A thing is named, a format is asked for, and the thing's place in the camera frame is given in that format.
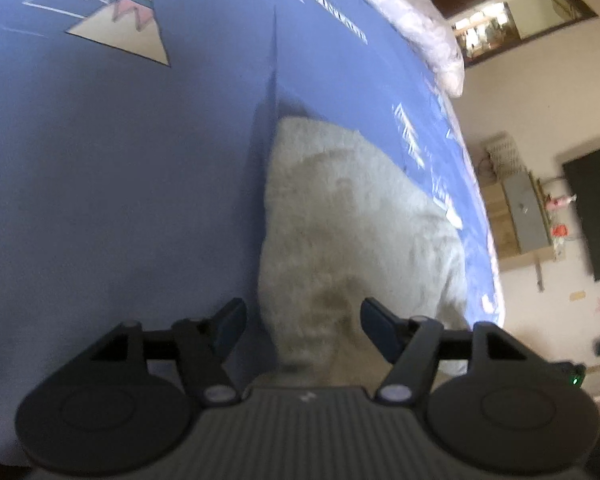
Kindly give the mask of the grey sweatpants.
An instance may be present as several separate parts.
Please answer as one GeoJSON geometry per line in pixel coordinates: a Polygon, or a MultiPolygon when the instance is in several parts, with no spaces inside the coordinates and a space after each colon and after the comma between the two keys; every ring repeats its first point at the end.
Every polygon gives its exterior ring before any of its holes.
{"type": "Polygon", "coordinates": [[[265,194],[258,298],[277,353],[260,384],[376,389],[362,301],[464,330],[465,252],[442,209],[361,133],[286,117],[265,194]]]}

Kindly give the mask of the black wall television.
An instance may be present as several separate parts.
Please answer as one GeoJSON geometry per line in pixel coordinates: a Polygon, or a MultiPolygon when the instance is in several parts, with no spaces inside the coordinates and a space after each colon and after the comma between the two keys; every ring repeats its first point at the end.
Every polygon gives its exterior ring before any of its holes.
{"type": "Polygon", "coordinates": [[[600,149],[565,162],[562,171],[576,208],[595,281],[600,281],[600,149]]]}

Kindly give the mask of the white lace bed skirt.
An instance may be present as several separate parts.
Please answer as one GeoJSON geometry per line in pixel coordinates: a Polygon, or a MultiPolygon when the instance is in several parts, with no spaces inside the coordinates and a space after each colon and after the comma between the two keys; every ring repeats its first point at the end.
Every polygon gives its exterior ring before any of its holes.
{"type": "Polygon", "coordinates": [[[365,0],[420,53],[439,86],[452,98],[463,94],[465,65],[451,26],[431,0],[365,0]]]}

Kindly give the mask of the wooden wall shelf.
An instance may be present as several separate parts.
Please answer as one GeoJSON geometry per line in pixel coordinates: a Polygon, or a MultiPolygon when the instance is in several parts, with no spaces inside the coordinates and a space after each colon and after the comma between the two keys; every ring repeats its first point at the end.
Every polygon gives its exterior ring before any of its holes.
{"type": "Polygon", "coordinates": [[[550,235],[545,195],[531,172],[480,188],[501,273],[565,258],[550,235]]]}

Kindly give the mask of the blue patterned bed sheet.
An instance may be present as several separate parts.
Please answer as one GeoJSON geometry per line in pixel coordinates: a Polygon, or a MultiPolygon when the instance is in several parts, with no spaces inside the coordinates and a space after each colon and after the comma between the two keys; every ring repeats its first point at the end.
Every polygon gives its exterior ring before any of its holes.
{"type": "Polygon", "coordinates": [[[365,0],[0,0],[0,463],[21,399],[98,334],[256,298],[276,122],[358,130],[463,242],[501,323],[450,96],[365,0]]]}

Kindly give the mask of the grey electrical box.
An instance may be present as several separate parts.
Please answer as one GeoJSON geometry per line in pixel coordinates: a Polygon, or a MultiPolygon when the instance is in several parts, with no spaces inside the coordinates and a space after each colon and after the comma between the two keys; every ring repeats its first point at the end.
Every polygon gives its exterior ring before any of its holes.
{"type": "Polygon", "coordinates": [[[552,244],[546,226],[542,200],[528,172],[517,172],[503,181],[504,193],[522,254],[552,244]]]}

